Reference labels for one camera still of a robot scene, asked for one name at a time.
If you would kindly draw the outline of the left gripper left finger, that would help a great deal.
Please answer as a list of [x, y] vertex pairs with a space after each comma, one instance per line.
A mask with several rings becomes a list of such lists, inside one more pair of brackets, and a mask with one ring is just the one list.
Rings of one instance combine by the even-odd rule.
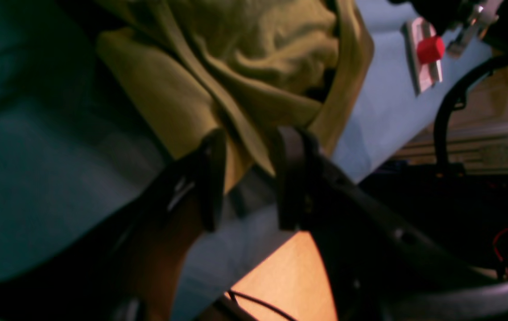
[[225, 133], [215, 129], [74, 244], [0, 282], [0, 320], [167, 318], [189, 248], [219, 226], [226, 160]]

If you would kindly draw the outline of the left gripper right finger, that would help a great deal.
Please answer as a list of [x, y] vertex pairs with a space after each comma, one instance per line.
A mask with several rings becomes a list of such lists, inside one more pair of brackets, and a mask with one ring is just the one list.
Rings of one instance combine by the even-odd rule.
[[278, 127], [276, 136], [280, 229], [313, 238], [340, 321], [508, 321], [508, 282], [476, 272], [364, 193], [311, 133]]

